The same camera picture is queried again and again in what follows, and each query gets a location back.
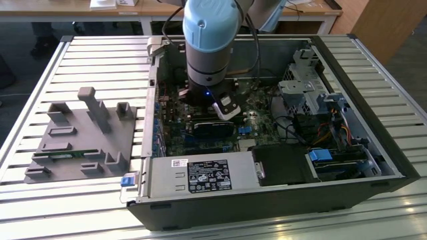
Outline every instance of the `warning label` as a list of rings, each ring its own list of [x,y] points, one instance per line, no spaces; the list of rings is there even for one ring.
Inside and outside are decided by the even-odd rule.
[[[187,170],[193,194],[233,189],[227,160],[189,162]]]

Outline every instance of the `blue clip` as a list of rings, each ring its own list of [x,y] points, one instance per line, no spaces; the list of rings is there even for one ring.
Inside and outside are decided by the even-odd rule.
[[[331,161],[333,156],[329,149],[314,149],[309,153],[310,159],[313,162],[315,161]]]
[[[135,186],[135,177],[134,176],[125,176],[122,178],[121,186],[122,187],[133,187],[133,186]]]
[[[250,132],[253,132],[253,127],[251,126],[247,126],[246,128],[245,128],[245,133],[250,133]]]

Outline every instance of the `black plastic part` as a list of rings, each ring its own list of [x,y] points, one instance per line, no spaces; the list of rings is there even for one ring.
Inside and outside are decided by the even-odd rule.
[[[402,186],[415,182],[421,175],[417,172],[407,156],[401,150],[395,140],[393,139],[389,131],[386,130],[385,125],[382,124],[378,116],[375,115],[367,101],[365,100],[359,90],[357,89],[353,81],[350,80],[339,62],[337,61],[326,43],[322,41],[322,38],[318,35],[311,37],[313,42],[321,52],[323,59],[326,60],[326,64],[329,65],[333,74],[335,75],[338,82],[341,83],[343,90],[346,91],[351,102],[358,109],[362,118],[374,132],[374,135],[390,157],[393,160],[399,172],[406,176],[406,181],[402,183]]]
[[[333,86],[331,86],[331,84],[330,84],[330,81],[327,80],[327,77],[326,77],[326,75],[325,75],[326,67],[325,67],[323,64],[322,64],[322,61],[318,62],[318,64],[317,64],[317,66],[315,66],[314,69],[315,69],[315,72],[317,72],[318,75],[319,75],[319,78],[322,79],[322,82],[323,82],[323,84],[325,84],[325,86],[326,86],[326,89],[327,89],[329,93],[330,93],[330,94],[331,94],[331,93],[335,93],[335,91],[334,91],[334,89],[333,89]]]
[[[401,182],[401,179],[374,180],[157,203],[131,203],[127,204],[127,209],[150,231],[167,231],[170,227],[174,230],[187,229],[349,209],[377,194],[390,192]],[[161,204],[170,204],[171,208],[153,209],[153,205]]]
[[[74,40],[75,36],[62,36],[60,38],[60,42],[64,43],[64,42],[71,42]]]
[[[266,186],[317,183],[306,159],[306,148],[290,144],[255,146],[251,149],[254,161],[262,164],[266,178],[259,184]]]
[[[342,6],[339,5],[339,3],[335,0],[325,0],[325,2],[331,7],[331,9],[343,10]]]
[[[225,139],[234,135],[235,124],[227,122],[206,122],[194,125],[193,135],[198,139]]]
[[[349,37],[350,39],[359,39],[358,36],[357,36],[357,34],[354,34],[354,33],[347,33],[347,37]]]

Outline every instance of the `metal bracket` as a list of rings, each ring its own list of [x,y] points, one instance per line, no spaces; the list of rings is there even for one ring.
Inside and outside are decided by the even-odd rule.
[[[150,57],[155,57],[159,53],[165,51],[165,44],[162,36],[153,36],[147,41],[147,52]]]

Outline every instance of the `white table leg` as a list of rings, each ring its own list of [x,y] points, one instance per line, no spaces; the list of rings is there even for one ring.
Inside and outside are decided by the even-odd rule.
[[[327,35],[331,32],[335,20],[337,20],[337,15],[331,15],[331,16],[325,16],[325,21],[322,22],[318,34],[319,35]]]
[[[153,31],[153,17],[151,16],[142,16],[141,17],[141,26],[142,26],[142,31],[146,36],[154,35]]]

